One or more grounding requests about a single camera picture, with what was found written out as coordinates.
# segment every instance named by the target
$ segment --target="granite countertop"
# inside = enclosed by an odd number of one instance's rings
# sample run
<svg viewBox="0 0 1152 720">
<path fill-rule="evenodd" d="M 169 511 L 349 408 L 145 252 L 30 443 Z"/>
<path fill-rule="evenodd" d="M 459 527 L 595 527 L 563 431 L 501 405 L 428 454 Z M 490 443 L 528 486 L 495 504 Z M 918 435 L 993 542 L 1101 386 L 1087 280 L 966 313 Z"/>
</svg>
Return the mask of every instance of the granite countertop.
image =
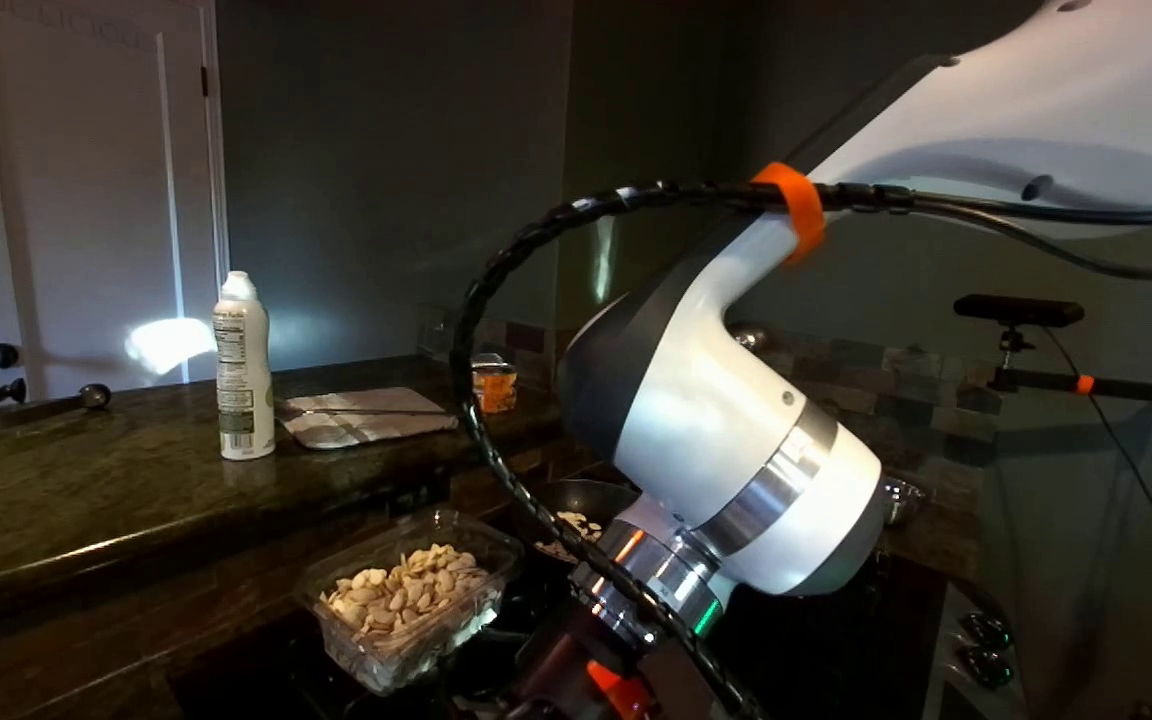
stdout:
<svg viewBox="0 0 1152 720">
<path fill-rule="evenodd" d="M 278 396 L 386 383 L 454 408 L 448 377 L 428 361 L 280 371 Z M 503 443 L 541 443 L 555 412 L 520 396 L 490 427 Z M 211 383 L 115 393 L 108 412 L 0 423 L 0 606 L 184 541 L 369 504 L 386 483 L 420 483 L 442 464 L 475 464 L 459 427 L 337 452 L 283 435 L 278 454 L 222 459 Z"/>
</svg>

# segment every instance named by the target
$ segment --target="light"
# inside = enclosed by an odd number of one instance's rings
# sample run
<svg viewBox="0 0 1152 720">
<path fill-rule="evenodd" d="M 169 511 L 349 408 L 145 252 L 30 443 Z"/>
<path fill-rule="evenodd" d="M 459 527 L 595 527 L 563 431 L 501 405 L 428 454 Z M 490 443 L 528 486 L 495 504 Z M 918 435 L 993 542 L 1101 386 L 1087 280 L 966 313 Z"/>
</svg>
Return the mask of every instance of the light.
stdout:
<svg viewBox="0 0 1152 720">
<path fill-rule="evenodd" d="M 166 318 L 137 325 L 124 340 L 124 351 L 145 371 L 169 377 L 173 367 L 218 351 L 218 335 L 211 335 L 211 325 L 196 317 L 166 317 Z"/>
</svg>

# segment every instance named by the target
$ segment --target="plastic container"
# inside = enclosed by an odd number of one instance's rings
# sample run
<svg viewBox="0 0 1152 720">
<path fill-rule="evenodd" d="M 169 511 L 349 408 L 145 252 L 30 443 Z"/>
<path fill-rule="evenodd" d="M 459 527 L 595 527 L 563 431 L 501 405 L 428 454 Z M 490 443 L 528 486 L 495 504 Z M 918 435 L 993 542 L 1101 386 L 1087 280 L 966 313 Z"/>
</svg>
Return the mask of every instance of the plastic container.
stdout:
<svg viewBox="0 0 1152 720">
<path fill-rule="evenodd" d="M 211 313 L 222 454 L 258 459 L 278 448 L 269 317 L 249 271 L 228 271 Z"/>
<path fill-rule="evenodd" d="M 361 615 L 346 615 L 340 604 L 334 604 L 334 590 L 361 575 L 361 572 L 391 572 L 418 552 L 432 542 L 454 542 L 456 552 L 469 552 L 480 568 L 480 583 L 463 590 L 456 604 L 428 606 L 418 622 L 395 631 L 369 631 Z M 490 628 L 501 611 L 501 590 L 514 568 L 520 563 L 526 548 L 454 506 L 420 511 L 399 518 L 395 527 L 373 536 L 361 548 L 337 552 L 319 563 L 313 563 L 299 575 L 299 604 L 319 619 L 325 651 L 366 686 L 378 695 L 390 695 L 418 674 L 428 674 L 442 656 L 469 645 L 480 628 Z"/>
<path fill-rule="evenodd" d="M 480 412 L 501 416 L 515 408 L 515 367 L 501 351 L 471 354 L 471 393 Z"/>
</svg>

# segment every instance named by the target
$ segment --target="food in container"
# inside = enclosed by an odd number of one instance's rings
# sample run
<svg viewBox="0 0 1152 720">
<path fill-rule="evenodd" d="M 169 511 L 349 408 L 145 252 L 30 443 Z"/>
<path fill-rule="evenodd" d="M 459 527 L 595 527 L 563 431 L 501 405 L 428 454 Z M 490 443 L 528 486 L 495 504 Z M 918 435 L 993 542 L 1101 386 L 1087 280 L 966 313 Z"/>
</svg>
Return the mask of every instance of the food in container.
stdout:
<svg viewBox="0 0 1152 720">
<path fill-rule="evenodd" d="M 520 542 L 459 511 L 399 518 L 305 572 L 325 651 L 390 695 L 495 619 Z"/>
</svg>

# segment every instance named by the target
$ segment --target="black knob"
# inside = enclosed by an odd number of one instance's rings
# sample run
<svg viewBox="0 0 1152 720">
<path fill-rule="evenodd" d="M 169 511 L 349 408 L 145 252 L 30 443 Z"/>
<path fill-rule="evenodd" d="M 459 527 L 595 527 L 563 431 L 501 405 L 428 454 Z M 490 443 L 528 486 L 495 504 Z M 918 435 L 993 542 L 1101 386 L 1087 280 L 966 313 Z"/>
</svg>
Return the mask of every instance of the black knob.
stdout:
<svg viewBox="0 0 1152 720">
<path fill-rule="evenodd" d="M 111 393 L 104 383 L 84 383 L 76 399 L 84 412 L 104 412 Z"/>
<path fill-rule="evenodd" d="M 1012 622 L 1001 611 L 974 611 L 966 615 L 966 631 L 984 651 L 1018 648 Z"/>
<path fill-rule="evenodd" d="M 0 345 L 0 367 L 18 367 L 21 365 L 21 347 L 18 345 Z"/>
<path fill-rule="evenodd" d="M 24 405 L 24 379 L 3 383 L 3 386 L 0 386 L 0 399 Z"/>
<path fill-rule="evenodd" d="M 956 659 L 989 690 L 996 690 L 996 686 L 1018 679 L 1018 669 L 1012 669 L 1007 651 L 961 648 Z"/>
</svg>

